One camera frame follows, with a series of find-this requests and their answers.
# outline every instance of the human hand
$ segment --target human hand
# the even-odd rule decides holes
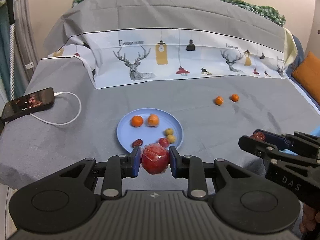
[[[320,212],[316,212],[313,208],[308,205],[303,205],[303,217],[300,223],[301,233],[306,233],[308,231],[313,231],[316,228],[316,223],[320,223]]]

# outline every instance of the phone screen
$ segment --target phone screen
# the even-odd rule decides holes
[[[8,102],[2,111],[2,119],[24,112],[37,106],[50,104],[53,101],[53,89],[47,88]]]

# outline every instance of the red cherry tomato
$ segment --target red cherry tomato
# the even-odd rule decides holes
[[[168,140],[167,138],[160,138],[160,139],[159,139],[159,144],[160,144],[162,147],[167,148],[167,147],[169,147],[170,142],[169,142],[169,140]]]
[[[256,132],[253,135],[251,135],[250,137],[252,137],[253,139],[256,139],[258,141],[266,141],[266,136],[262,133],[262,132]]]
[[[169,165],[169,153],[158,143],[146,146],[141,153],[141,165],[150,174],[159,174]]]

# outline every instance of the deer head print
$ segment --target deer head print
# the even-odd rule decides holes
[[[278,63],[277,63],[277,71],[281,77],[284,77],[285,68],[280,67]]]
[[[239,56],[237,55],[236,58],[233,59],[232,61],[230,61],[229,59],[229,54],[226,54],[227,49],[224,52],[222,52],[222,50],[220,52],[221,52],[221,56],[226,60],[226,63],[228,64],[229,69],[233,72],[239,72],[239,70],[233,68],[232,65],[236,63],[236,61],[241,60],[243,58],[243,55],[241,54],[241,52],[238,50],[240,55]]]
[[[143,60],[144,58],[146,58],[151,49],[149,49],[149,51],[147,52],[142,46],[140,46],[143,49],[143,54],[141,55],[138,52],[138,57],[135,59],[134,63],[130,63],[130,61],[125,57],[125,54],[123,55],[123,57],[120,55],[120,51],[121,49],[119,49],[118,53],[116,54],[113,51],[113,54],[115,54],[115,56],[117,57],[117,59],[121,60],[124,62],[124,64],[130,68],[130,79],[131,80],[141,80],[141,79],[148,79],[148,78],[155,78],[156,75],[153,73],[141,73],[138,72],[137,67],[140,65],[140,61]]]

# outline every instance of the plastic wrap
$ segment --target plastic wrap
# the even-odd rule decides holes
[[[151,175],[165,172],[169,165],[169,152],[158,143],[151,143],[141,152],[141,165]]]

